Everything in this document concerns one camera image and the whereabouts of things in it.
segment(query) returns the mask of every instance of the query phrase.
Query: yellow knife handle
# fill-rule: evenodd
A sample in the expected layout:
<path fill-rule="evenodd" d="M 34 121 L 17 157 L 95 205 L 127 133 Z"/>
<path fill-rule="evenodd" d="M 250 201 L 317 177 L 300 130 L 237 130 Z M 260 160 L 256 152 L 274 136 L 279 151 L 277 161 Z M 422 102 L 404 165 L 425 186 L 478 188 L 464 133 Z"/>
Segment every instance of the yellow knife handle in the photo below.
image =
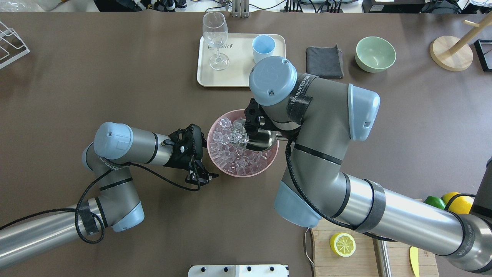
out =
<path fill-rule="evenodd" d="M 412 266 L 413 273 L 416 277 L 420 277 L 419 272 L 419 249 L 412 246 L 410 247 L 410 265 Z"/>

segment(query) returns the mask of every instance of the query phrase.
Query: wine glass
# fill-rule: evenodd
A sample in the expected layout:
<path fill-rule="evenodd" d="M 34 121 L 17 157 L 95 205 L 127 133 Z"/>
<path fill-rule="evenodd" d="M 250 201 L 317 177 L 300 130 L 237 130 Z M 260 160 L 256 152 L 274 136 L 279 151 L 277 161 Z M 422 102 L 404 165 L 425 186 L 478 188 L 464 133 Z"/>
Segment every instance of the wine glass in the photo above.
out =
<path fill-rule="evenodd" d="M 227 37 L 224 15 L 218 11 L 206 13 L 203 16 L 203 39 L 211 47 L 217 48 L 217 53 L 210 57 L 210 66 L 215 70 L 224 70 L 229 66 L 229 57 L 219 51 Z"/>

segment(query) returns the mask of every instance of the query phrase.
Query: gray cloth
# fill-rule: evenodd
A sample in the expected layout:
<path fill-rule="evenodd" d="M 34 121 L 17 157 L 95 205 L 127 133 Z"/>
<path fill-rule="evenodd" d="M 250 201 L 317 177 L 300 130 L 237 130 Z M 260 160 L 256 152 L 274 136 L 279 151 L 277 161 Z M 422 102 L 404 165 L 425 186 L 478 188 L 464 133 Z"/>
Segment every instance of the gray cloth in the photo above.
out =
<path fill-rule="evenodd" d="M 307 73 L 324 79 L 343 78 L 341 49 L 335 47 L 308 47 L 306 49 Z"/>

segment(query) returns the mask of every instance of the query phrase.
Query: wooden cutting board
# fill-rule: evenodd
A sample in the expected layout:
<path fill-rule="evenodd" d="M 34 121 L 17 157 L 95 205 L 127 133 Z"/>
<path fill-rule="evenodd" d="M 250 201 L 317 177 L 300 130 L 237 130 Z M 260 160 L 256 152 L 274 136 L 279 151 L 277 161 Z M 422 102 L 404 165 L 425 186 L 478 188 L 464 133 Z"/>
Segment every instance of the wooden cutting board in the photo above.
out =
<path fill-rule="evenodd" d="M 355 239 L 355 253 L 347 258 L 337 256 L 330 248 L 330 237 L 345 232 Z M 311 229 L 314 240 L 314 277 L 379 277 L 373 239 L 339 227 L 325 219 Z M 410 246 L 401 242 L 388 242 L 391 273 L 394 277 L 413 277 L 410 266 Z M 439 277 L 434 254 L 419 249 L 421 277 Z"/>

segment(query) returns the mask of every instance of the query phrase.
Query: dish rack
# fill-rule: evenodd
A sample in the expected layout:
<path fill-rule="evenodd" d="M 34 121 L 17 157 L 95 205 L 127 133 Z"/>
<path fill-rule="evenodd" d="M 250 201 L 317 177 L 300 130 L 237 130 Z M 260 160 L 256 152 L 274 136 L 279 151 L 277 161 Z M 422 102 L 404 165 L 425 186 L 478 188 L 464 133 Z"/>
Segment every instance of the dish rack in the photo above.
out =
<path fill-rule="evenodd" d="M 29 53 L 21 37 L 14 29 L 0 21 L 0 69 Z"/>

